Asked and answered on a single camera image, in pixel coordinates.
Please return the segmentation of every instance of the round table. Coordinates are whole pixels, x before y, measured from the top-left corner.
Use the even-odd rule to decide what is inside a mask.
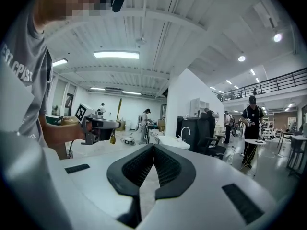
[[[263,140],[257,140],[257,139],[244,139],[244,141],[248,143],[247,150],[246,150],[247,153],[248,153],[248,149],[249,149],[249,145],[250,145],[250,144],[256,145],[255,148],[254,148],[254,150],[253,150],[252,153],[251,153],[251,154],[254,154],[254,151],[255,151],[255,153],[256,153],[256,151],[258,151],[258,154],[257,154],[256,158],[259,156],[259,149],[257,149],[257,148],[258,148],[258,145],[266,145],[266,144],[267,144],[265,141],[263,141]],[[243,165],[239,170],[242,170],[243,168],[248,167],[247,161],[248,161],[248,158],[246,159],[246,162],[244,163],[244,165]],[[253,176],[256,175],[257,170],[256,170],[255,172],[253,172],[253,171],[250,169],[250,171],[253,173]]]

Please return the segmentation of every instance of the wooden spoon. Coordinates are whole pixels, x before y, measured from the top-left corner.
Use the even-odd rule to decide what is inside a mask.
[[[120,106],[121,106],[121,99],[119,100],[119,104],[118,104],[118,110],[117,110],[117,117],[116,117],[116,121],[118,120],[118,115],[119,115],[119,111],[120,111]],[[116,138],[115,138],[115,129],[111,135],[111,139],[110,139],[110,143],[111,144],[115,144],[116,142]]]

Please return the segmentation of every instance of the small white round table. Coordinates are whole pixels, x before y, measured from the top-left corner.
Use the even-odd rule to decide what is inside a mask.
[[[249,145],[250,145],[250,144],[256,145],[256,146],[254,147],[252,153],[250,154],[250,156],[252,156],[252,155],[254,155],[254,154],[256,153],[256,151],[258,151],[256,158],[258,158],[258,156],[259,156],[258,145],[261,145],[261,146],[262,146],[262,145],[266,145],[266,144],[267,144],[265,141],[263,141],[263,140],[257,140],[257,139],[244,139],[244,141],[248,143],[248,147],[247,147],[247,149],[246,149],[246,152],[247,152],[247,153],[248,153],[248,149],[249,149]],[[249,159],[249,157],[246,159],[244,165],[243,165],[239,170],[242,170],[243,168],[248,167],[248,164],[247,164],[248,159]],[[257,170],[255,170],[255,172],[253,172],[253,171],[250,169],[250,171],[253,173],[253,176],[256,175]]]

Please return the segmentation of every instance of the black pants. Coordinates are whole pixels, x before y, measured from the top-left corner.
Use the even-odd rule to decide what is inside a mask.
[[[231,131],[231,126],[226,125],[226,138],[225,138],[225,144],[229,143],[229,138],[230,138],[230,131]]]
[[[244,139],[256,139],[258,140],[258,128],[253,128],[253,127],[246,127],[245,133],[244,133]],[[243,163],[246,162],[246,164],[250,164],[251,161],[254,158],[255,152],[256,152],[256,146],[253,144],[249,144],[245,142],[245,147],[244,147],[244,158],[243,158]]]

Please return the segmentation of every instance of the gray t-shirt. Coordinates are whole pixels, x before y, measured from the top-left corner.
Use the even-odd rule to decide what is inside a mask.
[[[19,132],[37,140],[42,147],[47,147],[38,116],[47,113],[52,59],[45,44],[44,33],[38,33],[34,27],[32,10],[33,3],[30,3],[4,37],[0,45],[0,67],[9,67],[34,96]]]

